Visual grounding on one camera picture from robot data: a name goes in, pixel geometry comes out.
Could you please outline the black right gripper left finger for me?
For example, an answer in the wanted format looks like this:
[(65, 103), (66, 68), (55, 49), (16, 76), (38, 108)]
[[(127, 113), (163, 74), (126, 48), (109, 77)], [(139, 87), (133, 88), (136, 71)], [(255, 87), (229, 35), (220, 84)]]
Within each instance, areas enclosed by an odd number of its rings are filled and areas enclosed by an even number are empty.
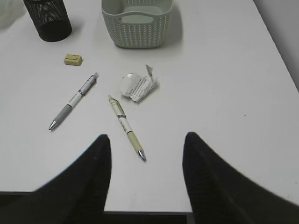
[(3, 207), (2, 224), (100, 224), (111, 180), (111, 145), (100, 135), (66, 170)]

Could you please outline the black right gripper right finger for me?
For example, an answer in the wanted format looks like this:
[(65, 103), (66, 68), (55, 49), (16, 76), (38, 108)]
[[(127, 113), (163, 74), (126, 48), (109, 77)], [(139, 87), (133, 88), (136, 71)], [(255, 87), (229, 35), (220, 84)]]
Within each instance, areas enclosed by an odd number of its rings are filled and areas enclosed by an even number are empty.
[(185, 137), (183, 174), (197, 224), (297, 224), (299, 207), (223, 160), (195, 132)]

